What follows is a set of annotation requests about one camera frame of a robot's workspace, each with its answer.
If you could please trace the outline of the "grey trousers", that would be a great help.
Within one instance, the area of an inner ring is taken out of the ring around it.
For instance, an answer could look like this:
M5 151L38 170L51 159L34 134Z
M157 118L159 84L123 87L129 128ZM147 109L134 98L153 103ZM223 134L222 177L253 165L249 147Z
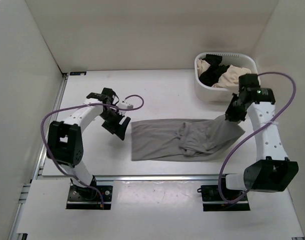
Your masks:
M151 119L131 124L132 161L205 162L220 157L245 131L215 119Z

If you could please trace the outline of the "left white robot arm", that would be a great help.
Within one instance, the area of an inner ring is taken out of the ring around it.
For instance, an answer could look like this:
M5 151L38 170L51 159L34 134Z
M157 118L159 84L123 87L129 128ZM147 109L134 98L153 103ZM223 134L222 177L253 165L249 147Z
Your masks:
M103 119L102 127L122 141L131 120L125 117L127 110L134 106L125 100L114 103L117 94L111 88L103 88L101 93L91 92L84 101L85 107L79 107L62 121L53 121L49 125L47 145L57 164L71 176L72 184L80 188L80 194L86 200L97 196L95 177L90 174L82 161L84 146L82 133L97 117Z

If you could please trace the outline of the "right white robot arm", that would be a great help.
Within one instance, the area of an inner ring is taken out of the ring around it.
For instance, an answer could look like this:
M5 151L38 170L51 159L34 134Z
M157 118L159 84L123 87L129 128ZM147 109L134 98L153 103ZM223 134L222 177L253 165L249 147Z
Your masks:
M244 121L249 116L255 139L256 161L238 174L227 174L225 182L217 187L217 195L230 199L239 191L282 192L299 171L284 150L276 119L276 100L273 90L262 88L259 76L248 73L239 77L238 93L225 112L230 122Z

